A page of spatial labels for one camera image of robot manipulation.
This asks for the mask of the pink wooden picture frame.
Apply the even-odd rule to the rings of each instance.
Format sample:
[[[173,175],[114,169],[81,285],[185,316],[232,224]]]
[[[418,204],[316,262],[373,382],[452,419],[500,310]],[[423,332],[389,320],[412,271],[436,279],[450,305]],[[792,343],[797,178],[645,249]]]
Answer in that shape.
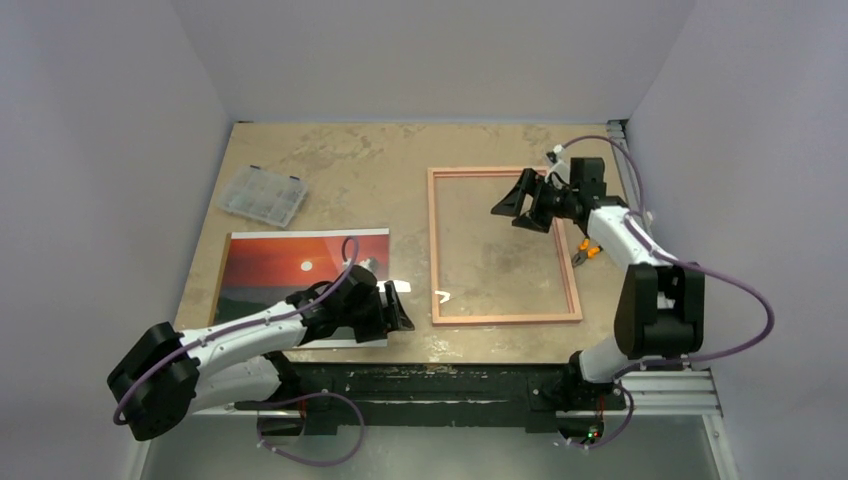
[[[508,315],[469,315],[446,316],[441,313],[440,306],[448,299],[445,291],[439,285],[439,237],[437,218],[438,179],[453,178],[506,178],[518,177],[522,167],[493,166],[493,167],[430,167],[427,169],[427,202],[428,202],[428,232],[429,258],[431,280],[431,322],[433,326],[499,326],[499,325],[535,325],[553,323],[580,323],[584,319],[579,299],[574,267],[571,260],[566,258],[569,252],[566,239],[565,225],[561,219],[555,219],[551,227],[551,235],[557,248],[557,262],[563,281],[563,288],[569,311],[566,313],[543,314],[508,314]]]

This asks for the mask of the sunset photo print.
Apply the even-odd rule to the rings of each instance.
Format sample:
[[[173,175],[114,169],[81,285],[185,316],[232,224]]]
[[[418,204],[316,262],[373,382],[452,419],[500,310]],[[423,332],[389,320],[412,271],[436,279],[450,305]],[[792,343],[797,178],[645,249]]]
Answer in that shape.
[[[200,338],[207,345],[265,353],[274,350],[383,347],[360,345],[353,329],[301,345],[307,327],[301,313],[329,293],[300,309],[286,297],[329,281],[333,292],[355,265],[383,284],[389,281],[389,240],[386,228],[307,232],[242,232],[228,237],[217,287],[211,327]]]

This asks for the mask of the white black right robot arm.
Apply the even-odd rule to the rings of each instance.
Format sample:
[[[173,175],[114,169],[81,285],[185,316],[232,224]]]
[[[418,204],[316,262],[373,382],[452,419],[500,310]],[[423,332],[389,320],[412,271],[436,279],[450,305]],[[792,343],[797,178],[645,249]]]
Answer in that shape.
[[[542,233],[556,219],[570,220],[624,272],[612,335],[579,352],[576,371],[561,381],[564,399],[576,407],[641,360],[679,360],[703,344],[704,274],[660,259],[626,202],[608,194],[604,174],[600,158],[556,161],[545,174],[525,168],[490,210]]]

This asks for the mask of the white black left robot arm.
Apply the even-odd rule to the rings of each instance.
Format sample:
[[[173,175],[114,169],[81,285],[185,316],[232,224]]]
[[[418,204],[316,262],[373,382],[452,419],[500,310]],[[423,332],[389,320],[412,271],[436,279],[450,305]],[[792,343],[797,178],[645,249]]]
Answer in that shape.
[[[146,441],[192,413],[228,403],[284,409],[298,395],[298,382],[283,372],[285,351],[327,340],[339,329],[351,330],[348,344],[357,348],[414,328],[395,282],[377,280],[362,265],[217,326],[177,331],[158,323],[107,377],[117,402],[112,421]]]

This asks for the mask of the yellow black pliers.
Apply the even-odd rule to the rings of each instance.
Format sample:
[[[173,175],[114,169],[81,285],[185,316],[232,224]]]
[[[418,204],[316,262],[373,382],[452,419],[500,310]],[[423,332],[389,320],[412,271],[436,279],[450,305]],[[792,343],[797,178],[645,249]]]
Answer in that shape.
[[[573,267],[579,267],[587,260],[593,259],[603,251],[603,247],[594,244],[589,237],[585,237],[579,245],[577,251],[571,257]]]

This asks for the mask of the clear plastic organizer box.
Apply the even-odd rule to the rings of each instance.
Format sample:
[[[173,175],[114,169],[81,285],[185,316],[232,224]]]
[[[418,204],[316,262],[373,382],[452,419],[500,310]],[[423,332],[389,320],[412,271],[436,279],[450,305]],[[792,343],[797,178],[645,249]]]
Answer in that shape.
[[[307,194],[307,184],[299,177],[245,165],[225,185],[216,206],[229,214],[285,229]]]

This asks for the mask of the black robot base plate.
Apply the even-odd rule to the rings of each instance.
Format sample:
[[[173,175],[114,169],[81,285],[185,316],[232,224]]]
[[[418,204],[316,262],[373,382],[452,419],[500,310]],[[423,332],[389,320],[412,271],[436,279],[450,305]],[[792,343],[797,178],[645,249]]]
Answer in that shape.
[[[626,402],[569,364],[334,364],[287,362],[266,400],[236,403],[271,417],[301,414],[308,435],[341,426],[521,428],[527,433],[600,429]]]

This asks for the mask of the aluminium rail frame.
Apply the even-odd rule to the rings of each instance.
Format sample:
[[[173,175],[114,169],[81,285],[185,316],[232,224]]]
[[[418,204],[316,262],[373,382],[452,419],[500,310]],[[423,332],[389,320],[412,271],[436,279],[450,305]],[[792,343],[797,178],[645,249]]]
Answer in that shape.
[[[547,160],[548,160],[547,166],[545,168],[542,168],[542,169],[541,168],[533,168],[533,169],[535,169],[536,171],[538,171],[541,174],[545,174],[545,173],[547,173],[548,169],[557,160],[561,160],[561,161],[567,161],[568,160],[568,159],[564,158],[563,154],[564,154],[564,147],[563,146],[556,146],[547,155]],[[633,221],[635,223],[637,223],[644,230],[643,222],[645,220],[645,216],[646,216],[646,213],[647,213],[646,207],[644,205],[639,205],[636,208],[631,208],[631,207],[629,207],[629,208],[630,208],[630,210],[633,214],[633,216],[632,216]],[[671,260],[674,263],[674,265],[676,265],[676,266],[680,266],[680,267],[683,267],[683,268],[688,269],[688,270],[693,270],[693,271],[697,271],[699,273],[702,273],[705,276],[705,280],[710,275],[709,269],[702,267],[699,264],[694,263],[694,262],[681,261],[678,258],[676,258],[675,256],[668,253],[662,247],[660,247],[660,249],[662,251],[660,256],[659,256],[660,259]],[[602,384],[611,385],[612,388],[613,388],[614,394],[621,395],[623,397],[623,399],[625,400],[627,412],[633,413],[634,410],[635,410],[635,407],[636,407],[635,399],[634,399],[632,393],[623,385],[623,382],[622,382],[623,378],[626,375],[628,375],[632,372],[638,371],[638,370],[649,370],[650,371],[650,370],[657,370],[657,369],[668,369],[668,370],[675,371],[675,372],[681,371],[681,370],[685,369],[686,366],[689,363],[701,362],[701,361],[704,360],[704,355],[701,353],[700,349],[695,353],[691,353],[689,355],[683,356],[679,360],[641,360],[637,363],[637,365],[630,366],[630,367],[626,368],[624,373],[622,375],[616,377],[612,382],[602,383]],[[569,361],[566,364],[569,364],[569,365],[572,365],[572,366],[575,367],[573,362],[574,362],[577,354],[581,351],[584,351],[584,350],[580,350],[580,351],[573,353],[572,356],[570,357]],[[284,366],[285,363],[290,362],[286,358],[285,353],[286,353],[286,351],[283,354],[283,366]],[[266,438],[266,429],[265,429],[265,426],[264,426],[264,423],[267,420],[269,420],[272,416],[271,417],[264,417],[256,410],[249,410],[249,411],[254,411],[258,415],[258,419],[257,419],[258,424],[257,424],[257,427],[256,427],[256,434],[257,434],[259,446],[261,448],[268,449],[272,453],[277,453],[278,447],[269,443],[268,439]],[[580,449],[583,449],[583,450],[592,450],[592,449],[599,448],[599,447],[609,443],[610,441],[612,441],[615,438],[614,432],[610,432],[610,431],[606,430],[603,417],[601,419],[601,425],[602,425],[602,427],[600,429],[596,429],[596,428],[589,429],[588,432],[587,432],[587,435],[585,437],[579,437],[576,434],[569,433],[569,432],[561,432],[560,435],[564,438],[565,442],[570,446],[577,447],[577,448],[580,448]],[[356,426],[360,430],[365,430],[366,427],[367,427],[367,425],[364,422],[359,422]]]

